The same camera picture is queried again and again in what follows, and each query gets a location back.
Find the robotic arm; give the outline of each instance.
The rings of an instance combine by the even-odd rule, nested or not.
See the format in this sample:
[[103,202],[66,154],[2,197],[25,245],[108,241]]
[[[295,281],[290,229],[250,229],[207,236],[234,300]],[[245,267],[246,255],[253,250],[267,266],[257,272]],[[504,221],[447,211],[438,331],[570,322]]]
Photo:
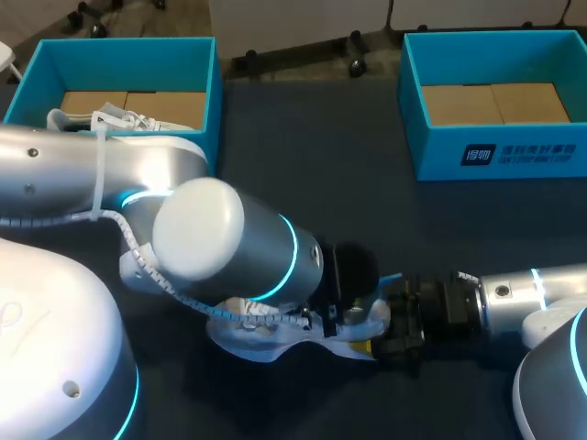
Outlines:
[[[135,290],[166,291],[214,317],[316,324],[324,336],[335,336],[355,300],[377,290],[372,253],[330,246],[207,178],[204,152],[185,139],[96,141],[3,127],[0,158],[0,226],[114,219],[125,238],[122,279]],[[229,297],[287,314],[238,318],[212,307]]]

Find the box label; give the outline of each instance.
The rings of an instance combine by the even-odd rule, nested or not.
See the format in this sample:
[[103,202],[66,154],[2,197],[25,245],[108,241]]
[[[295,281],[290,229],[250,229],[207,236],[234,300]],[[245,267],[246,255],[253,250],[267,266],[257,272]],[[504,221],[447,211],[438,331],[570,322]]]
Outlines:
[[461,166],[489,165],[492,163],[495,144],[469,144],[460,161]]
[[498,162],[503,165],[568,162],[576,149],[575,144],[506,145],[502,148]]

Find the white cable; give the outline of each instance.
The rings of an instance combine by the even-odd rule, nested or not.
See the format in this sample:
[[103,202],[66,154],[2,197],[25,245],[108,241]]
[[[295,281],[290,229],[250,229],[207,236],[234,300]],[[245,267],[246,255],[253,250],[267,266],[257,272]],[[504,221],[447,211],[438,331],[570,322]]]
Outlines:
[[[45,226],[57,226],[66,225],[69,223],[83,222],[92,219],[92,211],[84,211],[77,214],[67,214],[61,217],[52,217],[44,219],[21,219],[21,218],[8,218],[0,217],[0,226],[16,227],[16,228],[37,228]],[[109,218],[114,220],[122,236],[127,242],[128,248],[130,249],[132,256],[137,261],[138,265],[145,270],[152,280],[154,280],[166,293],[168,293],[175,300],[180,303],[187,305],[188,307],[196,310],[197,312],[207,314],[211,318],[222,318],[228,321],[237,321],[246,324],[289,324],[299,325],[302,327],[308,326],[309,322],[307,318],[302,316],[295,316],[290,314],[235,314],[225,310],[221,310],[203,302],[199,302],[194,298],[187,295],[183,295],[176,291],[173,286],[163,277],[155,268],[153,268],[141,255],[140,248],[135,235],[127,222],[127,219],[116,211],[98,210],[98,216],[102,218]]]
[[92,211],[90,221],[96,222],[102,207],[104,198],[105,180],[105,159],[106,159],[106,124],[98,124],[95,130],[96,136],[96,163],[95,163],[95,186],[94,199],[92,200]]

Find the shoelace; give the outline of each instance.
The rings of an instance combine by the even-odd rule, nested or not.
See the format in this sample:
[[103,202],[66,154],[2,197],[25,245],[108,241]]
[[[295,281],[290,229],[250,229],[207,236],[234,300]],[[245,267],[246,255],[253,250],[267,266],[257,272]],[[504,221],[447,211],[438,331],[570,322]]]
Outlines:
[[152,117],[138,115],[135,112],[127,110],[127,113],[122,116],[122,120],[130,122],[135,130],[142,131],[159,131],[160,123]]

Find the glowing blue light ring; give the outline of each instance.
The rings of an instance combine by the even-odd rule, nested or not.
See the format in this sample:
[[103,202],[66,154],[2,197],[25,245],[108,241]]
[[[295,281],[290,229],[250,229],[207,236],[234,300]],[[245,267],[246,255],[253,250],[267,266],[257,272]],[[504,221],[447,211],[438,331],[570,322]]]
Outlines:
[[547,291],[544,289],[544,283],[542,282],[542,279],[540,278],[540,274],[538,273],[538,269],[531,269],[530,270],[532,272],[532,276],[534,277],[534,284],[536,285],[536,289],[538,291],[538,293],[540,294],[540,309],[542,310],[547,310],[547,303],[546,300],[544,299],[544,297],[547,294]]
[[120,440],[122,435],[125,433],[127,426],[130,423],[130,419],[132,418],[132,414],[135,412],[135,408],[137,406],[137,401],[138,401],[138,367],[135,366],[135,369],[137,369],[137,385],[135,386],[135,397],[132,400],[132,405],[130,405],[130,410],[128,411],[127,419],[125,420],[124,423],[122,423],[122,426],[120,427],[120,430],[118,431],[118,434],[116,434],[116,436],[114,437],[113,440]]
[[292,233],[292,238],[293,238],[292,263],[290,264],[290,268],[287,270],[287,272],[285,272],[285,275],[283,276],[282,280],[279,281],[277,283],[277,285],[273,289],[271,289],[267,293],[263,293],[260,296],[256,296],[255,298],[249,298],[251,301],[262,301],[262,300],[266,300],[270,296],[272,296],[275,293],[277,293],[285,285],[285,283],[289,280],[289,278],[292,276],[292,272],[294,272],[295,261],[297,260],[297,248],[298,248],[298,245],[297,245],[297,236],[295,236],[294,227],[292,226],[292,224],[290,223],[290,221],[287,218],[285,218],[283,215],[281,215],[281,214],[279,214],[279,217],[281,217],[283,219],[283,221],[285,222],[285,224],[290,228],[290,232]]
[[134,202],[142,199],[143,197],[168,197],[172,195],[172,193],[173,190],[135,192],[134,194],[130,194],[129,197],[122,201],[122,203],[120,204],[120,208],[124,208],[128,204],[133,204]]
[[585,309],[582,309],[579,314],[575,316],[575,320],[572,322],[572,327],[570,328],[570,358],[572,359],[572,366],[575,367],[575,373],[577,374],[577,379],[581,384],[581,388],[583,388],[583,392],[587,395],[587,379],[585,379],[585,375],[581,369],[579,355],[577,353],[577,325],[579,324],[579,320],[584,311]]

